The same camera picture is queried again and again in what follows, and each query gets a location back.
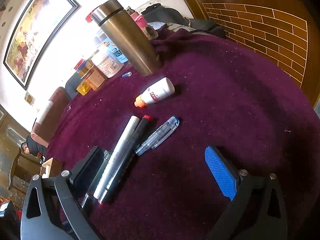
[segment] small picture on wall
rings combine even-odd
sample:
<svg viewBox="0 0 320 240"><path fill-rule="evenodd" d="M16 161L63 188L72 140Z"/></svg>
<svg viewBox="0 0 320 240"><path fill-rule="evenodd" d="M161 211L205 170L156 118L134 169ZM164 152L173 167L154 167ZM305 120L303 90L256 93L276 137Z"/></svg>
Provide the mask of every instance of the small picture on wall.
<svg viewBox="0 0 320 240"><path fill-rule="evenodd" d="M26 100L28 104L31 106L33 106L33 103L35 102L35 98L32 95L30 95L29 92L26 93L24 100Z"/></svg>
<svg viewBox="0 0 320 240"><path fill-rule="evenodd" d="M79 8L74 0L30 0L10 38L4 64L27 90L44 51Z"/></svg>

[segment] cardboard box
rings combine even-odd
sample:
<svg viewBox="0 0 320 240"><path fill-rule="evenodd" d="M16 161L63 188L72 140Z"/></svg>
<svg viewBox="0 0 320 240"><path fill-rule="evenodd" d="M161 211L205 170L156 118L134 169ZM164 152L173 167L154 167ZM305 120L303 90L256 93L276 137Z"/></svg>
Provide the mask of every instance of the cardboard box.
<svg viewBox="0 0 320 240"><path fill-rule="evenodd" d="M40 176L45 173L45 167L47 165L49 166L49 178L55 177L60 174L62 170L62 163L55 158L51 158L42 164Z"/></svg>

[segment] textured blue pad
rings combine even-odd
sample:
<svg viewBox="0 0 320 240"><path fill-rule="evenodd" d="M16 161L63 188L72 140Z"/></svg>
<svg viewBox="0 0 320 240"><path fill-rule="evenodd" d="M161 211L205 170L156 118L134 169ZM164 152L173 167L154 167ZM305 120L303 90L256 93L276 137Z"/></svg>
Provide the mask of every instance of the textured blue pad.
<svg viewBox="0 0 320 240"><path fill-rule="evenodd" d="M223 195L233 200L237 192L235 178L212 147L205 149L204 158Z"/></svg>

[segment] black jacket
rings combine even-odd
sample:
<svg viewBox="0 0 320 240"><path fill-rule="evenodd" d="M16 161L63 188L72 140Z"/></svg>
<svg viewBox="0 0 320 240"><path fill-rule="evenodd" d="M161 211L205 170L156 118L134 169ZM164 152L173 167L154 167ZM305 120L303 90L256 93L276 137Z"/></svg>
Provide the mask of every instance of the black jacket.
<svg viewBox="0 0 320 240"><path fill-rule="evenodd" d="M42 156L46 155L47 148L41 145L40 143L35 142L30 135L27 136L26 143L29 148L29 152L32 155L37 156L38 153L41 153Z"/></svg>

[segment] brick pattern panel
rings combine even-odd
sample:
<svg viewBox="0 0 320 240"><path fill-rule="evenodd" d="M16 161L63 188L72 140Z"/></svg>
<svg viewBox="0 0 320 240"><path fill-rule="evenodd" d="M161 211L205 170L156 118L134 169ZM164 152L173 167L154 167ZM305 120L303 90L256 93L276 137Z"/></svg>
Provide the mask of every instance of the brick pattern panel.
<svg viewBox="0 0 320 240"><path fill-rule="evenodd" d="M301 87L308 55L307 22L283 11L244 4L203 3L227 39L276 63Z"/></svg>

